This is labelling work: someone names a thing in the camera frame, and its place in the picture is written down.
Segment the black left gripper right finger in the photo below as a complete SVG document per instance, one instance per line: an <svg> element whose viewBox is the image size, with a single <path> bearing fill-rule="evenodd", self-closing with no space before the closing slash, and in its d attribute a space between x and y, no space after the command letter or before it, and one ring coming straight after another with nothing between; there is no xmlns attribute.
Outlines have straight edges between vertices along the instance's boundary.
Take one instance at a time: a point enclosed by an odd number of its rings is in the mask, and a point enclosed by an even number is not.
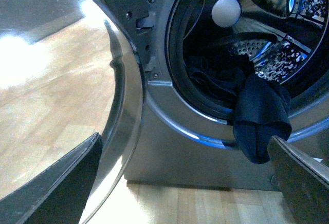
<svg viewBox="0 0 329 224"><path fill-rule="evenodd" d="M296 223L328 223L328 166L278 136L268 153Z"/></svg>

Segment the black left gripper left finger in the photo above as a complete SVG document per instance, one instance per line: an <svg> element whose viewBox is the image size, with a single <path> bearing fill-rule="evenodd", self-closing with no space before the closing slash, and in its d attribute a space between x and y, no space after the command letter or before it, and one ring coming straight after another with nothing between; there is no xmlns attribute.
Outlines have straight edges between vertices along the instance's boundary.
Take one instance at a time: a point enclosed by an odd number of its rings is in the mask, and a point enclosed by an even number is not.
<svg viewBox="0 0 329 224"><path fill-rule="evenodd" d="M102 154L99 133L1 199L1 223L79 223Z"/></svg>

